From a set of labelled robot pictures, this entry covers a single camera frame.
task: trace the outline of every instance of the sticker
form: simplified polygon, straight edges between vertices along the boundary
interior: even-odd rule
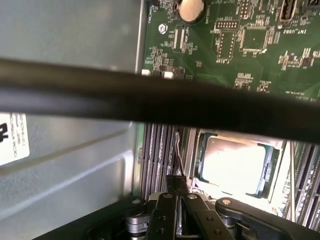
[[[0,112],[0,165],[30,154],[25,114]]]

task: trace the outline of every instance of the wire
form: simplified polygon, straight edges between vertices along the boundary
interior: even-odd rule
[[[184,165],[183,165],[182,158],[180,156],[180,151],[179,151],[179,142],[180,142],[179,132],[175,132],[175,134],[174,134],[174,151],[175,151],[175,154],[178,158],[181,175],[185,176]]]

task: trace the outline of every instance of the motherboard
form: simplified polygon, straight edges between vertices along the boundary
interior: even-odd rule
[[[204,16],[184,22],[183,1],[153,1],[144,68],[235,89],[316,101],[320,1],[205,0]]]
[[[147,3],[142,75],[318,101],[320,0],[149,0]],[[142,177],[138,194],[141,197],[147,199],[152,193],[166,190],[165,176],[179,173],[175,147],[180,149],[186,164],[192,131],[200,136],[202,130],[151,123],[139,126],[138,162]],[[204,134],[213,134],[215,141],[219,138],[214,131]],[[259,186],[261,181],[266,182],[268,172],[271,190],[265,199],[271,203],[272,212],[277,207],[278,216],[290,219],[290,156],[284,157],[288,144],[284,141],[282,147],[262,145],[274,149],[274,154],[269,154],[273,156],[269,162],[264,161],[266,172],[257,182]],[[199,146],[193,146],[193,151],[206,151]],[[196,156],[192,161],[207,164]],[[295,142],[294,170],[296,222],[320,231],[320,148]]]

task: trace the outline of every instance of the gray wall panel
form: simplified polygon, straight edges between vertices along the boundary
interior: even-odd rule
[[[1,0],[0,57],[134,72],[140,0]],[[31,239],[132,191],[137,126],[27,115],[0,166],[0,239]]]

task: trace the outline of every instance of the thin cable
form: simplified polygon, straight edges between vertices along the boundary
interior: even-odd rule
[[[296,194],[295,194],[295,144],[290,141],[290,210],[291,221],[296,222]]]
[[[176,154],[176,156],[178,158],[181,175],[185,176],[184,165],[183,165],[183,162],[182,162],[182,158],[180,156],[179,142],[180,142],[179,133],[175,132],[175,134],[174,134],[174,151],[175,151],[175,154]]]

